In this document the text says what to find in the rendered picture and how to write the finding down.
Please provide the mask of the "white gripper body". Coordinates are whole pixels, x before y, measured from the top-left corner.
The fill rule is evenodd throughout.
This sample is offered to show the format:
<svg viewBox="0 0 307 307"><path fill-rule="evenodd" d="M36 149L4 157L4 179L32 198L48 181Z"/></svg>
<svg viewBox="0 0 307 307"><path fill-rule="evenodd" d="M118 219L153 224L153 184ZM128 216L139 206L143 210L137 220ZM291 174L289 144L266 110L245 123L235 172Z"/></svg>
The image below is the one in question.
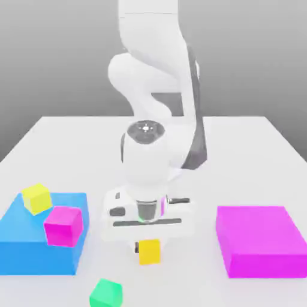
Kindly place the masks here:
<svg viewBox="0 0 307 307"><path fill-rule="evenodd" d="M183 211L178 216L170 212L164 218L149 223L115 219L107 215L101 217L101 237L105 241L169 240L190 236L193 232L194 214L189 211Z"/></svg>

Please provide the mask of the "small orange cube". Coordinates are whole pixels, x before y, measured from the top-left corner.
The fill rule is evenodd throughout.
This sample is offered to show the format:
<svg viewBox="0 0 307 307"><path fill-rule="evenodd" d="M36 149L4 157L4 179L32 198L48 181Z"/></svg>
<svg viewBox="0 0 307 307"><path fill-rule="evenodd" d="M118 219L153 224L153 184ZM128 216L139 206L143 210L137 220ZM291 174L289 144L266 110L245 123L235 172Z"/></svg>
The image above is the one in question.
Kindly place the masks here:
<svg viewBox="0 0 307 307"><path fill-rule="evenodd" d="M160 241L158 239L139 242L139 263L141 265L160 263Z"/></svg>

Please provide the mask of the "small green cube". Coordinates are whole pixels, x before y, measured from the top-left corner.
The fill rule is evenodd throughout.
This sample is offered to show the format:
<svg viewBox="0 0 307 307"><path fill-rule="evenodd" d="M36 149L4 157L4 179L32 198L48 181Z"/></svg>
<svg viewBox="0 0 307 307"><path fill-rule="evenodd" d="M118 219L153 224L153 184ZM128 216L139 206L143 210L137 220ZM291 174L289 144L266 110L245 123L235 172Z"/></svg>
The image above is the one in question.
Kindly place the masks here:
<svg viewBox="0 0 307 307"><path fill-rule="evenodd" d="M89 296L90 307L121 307L122 285L108 279L100 279Z"/></svg>

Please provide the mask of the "small magenta cube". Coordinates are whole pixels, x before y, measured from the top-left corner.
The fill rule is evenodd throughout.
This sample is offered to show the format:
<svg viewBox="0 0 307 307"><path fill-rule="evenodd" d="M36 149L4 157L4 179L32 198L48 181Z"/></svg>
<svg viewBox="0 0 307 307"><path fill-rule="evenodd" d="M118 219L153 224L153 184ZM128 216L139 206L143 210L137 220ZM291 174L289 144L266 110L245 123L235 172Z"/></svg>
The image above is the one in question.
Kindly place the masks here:
<svg viewBox="0 0 307 307"><path fill-rule="evenodd" d="M55 206L43 226L48 245L73 248L83 231L82 211L78 207Z"/></svg>

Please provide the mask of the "small yellow cube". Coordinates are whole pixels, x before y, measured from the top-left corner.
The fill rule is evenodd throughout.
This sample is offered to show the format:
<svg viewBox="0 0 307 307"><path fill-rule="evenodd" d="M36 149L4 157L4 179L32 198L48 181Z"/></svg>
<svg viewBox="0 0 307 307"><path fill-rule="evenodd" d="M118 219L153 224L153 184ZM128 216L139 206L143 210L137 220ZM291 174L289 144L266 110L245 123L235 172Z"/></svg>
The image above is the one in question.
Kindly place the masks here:
<svg viewBox="0 0 307 307"><path fill-rule="evenodd" d="M32 214L38 215L52 207L50 191L41 183L22 190L24 207Z"/></svg>

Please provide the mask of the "large magenta box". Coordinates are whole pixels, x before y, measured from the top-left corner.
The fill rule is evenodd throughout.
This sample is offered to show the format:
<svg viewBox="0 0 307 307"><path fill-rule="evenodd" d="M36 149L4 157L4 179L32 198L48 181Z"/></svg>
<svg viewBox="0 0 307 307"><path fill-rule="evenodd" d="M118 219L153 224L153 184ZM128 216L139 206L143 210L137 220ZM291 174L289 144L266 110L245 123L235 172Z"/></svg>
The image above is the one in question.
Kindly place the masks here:
<svg viewBox="0 0 307 307"><path fill-rule="evenodd" d="M219 206L216 235L229 278L307 278L307 242L283 206Z"/></svg>

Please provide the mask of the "large blue box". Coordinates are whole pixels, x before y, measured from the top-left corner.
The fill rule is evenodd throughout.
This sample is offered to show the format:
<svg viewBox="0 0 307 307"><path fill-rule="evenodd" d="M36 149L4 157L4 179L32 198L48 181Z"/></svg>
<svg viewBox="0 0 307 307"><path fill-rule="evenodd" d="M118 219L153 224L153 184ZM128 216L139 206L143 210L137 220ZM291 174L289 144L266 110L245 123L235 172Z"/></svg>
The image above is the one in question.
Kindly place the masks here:
<svg viewBox="0 0 307 307"><path fill-rule="evenodd" d="M32 215L18 194L0 219L0 275L73 275L89 228L85 193L53 193L52 208ZM47 244L43 223L55 206L78 207L83 231L75 247Z"/></svg>

